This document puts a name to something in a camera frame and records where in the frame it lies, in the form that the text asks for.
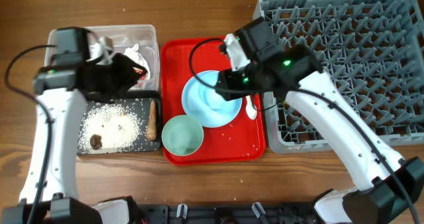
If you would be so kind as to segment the white napkin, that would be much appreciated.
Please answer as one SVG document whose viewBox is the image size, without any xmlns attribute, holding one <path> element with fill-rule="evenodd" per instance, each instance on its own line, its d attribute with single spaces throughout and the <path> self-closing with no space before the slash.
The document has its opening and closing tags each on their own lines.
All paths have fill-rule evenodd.
<svg viewBox="0 0 424 224">
<path fill-rule="evenodd" d="M 92 59 L 97 58 L 103 55 L 103 46 L 106 47 L 106 50 L 111 57 L 113 53 L 113 40 L 106 36 L 100 38 L 99 42 L 89 45 L 90 56 Z M 146 74 L 143 75 L 140 80 L 149 80 L 151 77 L 150 68 L 146 59 L 138 52 L 139 45 L 135 44 L 131 48 L 126 48 L 124 55 L 130 58 L 133 62 L 136 62 L 138 65 L 142 66 L 146 70 Z"/>
</svg>

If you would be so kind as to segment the red snack wrapper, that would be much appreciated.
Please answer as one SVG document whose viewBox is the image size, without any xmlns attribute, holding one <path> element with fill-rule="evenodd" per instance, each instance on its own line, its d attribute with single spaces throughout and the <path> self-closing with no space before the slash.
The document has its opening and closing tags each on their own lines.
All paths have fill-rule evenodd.
<svg viewBox="0 0 424 224">
<path fill-rule="evenodd" d="M 137 81 L 137 84 L 135 85 L 139 89 L 142 89 L 145 86 L 144 80 L 146 78 L 146 74 L 142 75 L 140 79 Z"/>
</svg>

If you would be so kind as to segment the dark brown food lump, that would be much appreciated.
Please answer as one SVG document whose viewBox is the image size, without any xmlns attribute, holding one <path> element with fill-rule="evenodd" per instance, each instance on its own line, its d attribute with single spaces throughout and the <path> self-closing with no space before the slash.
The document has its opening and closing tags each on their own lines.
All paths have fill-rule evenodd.
<svg viewBox="0 0 424 224">
<path fill-rule="evenodd" d="M 89 143 L 93 150 L 99 150 L 103 146 L 101 139 L 101 135 L 92 135 L 90 137 Z"/>
</svg>

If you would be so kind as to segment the brown bread stick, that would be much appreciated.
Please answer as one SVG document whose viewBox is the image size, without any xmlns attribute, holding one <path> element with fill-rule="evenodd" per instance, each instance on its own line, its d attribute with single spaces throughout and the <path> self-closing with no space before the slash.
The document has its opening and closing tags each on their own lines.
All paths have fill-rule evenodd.
<svg viewBox="0 0 424 224">
<path fill-rule="evenodd" d="M 156 129 L 156 102 L 152 100 L 150 102 L 150 110 L 148 117 L 148 124 L 146 127 L 146 137 L 148 140 L 154 141 L 157 138 L 157 129 Z"/>
</svg>

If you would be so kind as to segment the green rice bowl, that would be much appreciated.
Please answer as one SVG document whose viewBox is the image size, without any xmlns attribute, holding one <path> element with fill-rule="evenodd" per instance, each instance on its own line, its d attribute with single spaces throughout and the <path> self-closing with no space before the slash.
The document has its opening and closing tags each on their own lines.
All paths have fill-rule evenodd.
<svg viewBox="0 0 424 224">
<path fill-rule="evenodd" d="M 203 143 L 204 131 L 201 124 L 188 115 L 171 118 L 162 129 L 165 149 L 176 156 L 189 156 Z"/>
</svg>

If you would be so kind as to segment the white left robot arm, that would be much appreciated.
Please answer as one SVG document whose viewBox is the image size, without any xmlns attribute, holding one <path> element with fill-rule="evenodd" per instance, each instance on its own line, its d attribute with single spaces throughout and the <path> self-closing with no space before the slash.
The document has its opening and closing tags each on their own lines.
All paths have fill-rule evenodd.
<svg viewBox="0 0 424 224">
<path fill-rule="evenodd" d="M 89 100 L 106 103 L 126 93 L 146 70 L 125 55 L 108 64 L 55 55 L 34 79 L 37 124 L 30 172 L 19 204 L 5 208 L 2 223 L 138 223 L 132 197 L 89 206 L 79 201 L 76 152 L 79 125 Z"/>
</svg>

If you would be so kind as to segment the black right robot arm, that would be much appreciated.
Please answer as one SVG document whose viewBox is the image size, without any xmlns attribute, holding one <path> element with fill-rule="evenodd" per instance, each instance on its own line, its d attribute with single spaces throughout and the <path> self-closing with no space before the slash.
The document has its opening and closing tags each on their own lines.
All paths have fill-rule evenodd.
<svg viewBox="0 0 424 224">
<path fill-rule="evenodd" d="M 348 190 L 331 190 L 314 203 L 323 223 L 389 223 L 415 209 L 423 189 L 423 162 L 406 160 L 388 146 L 354 111 L 309 49 L 274 47 L 263 59 L 239 44 L 222 44 L 231 67 L 219 74 L 217 93 L 227 100 L 274 91 L 301 113 L 341 159 L 353 181 Z"/>
</svg>

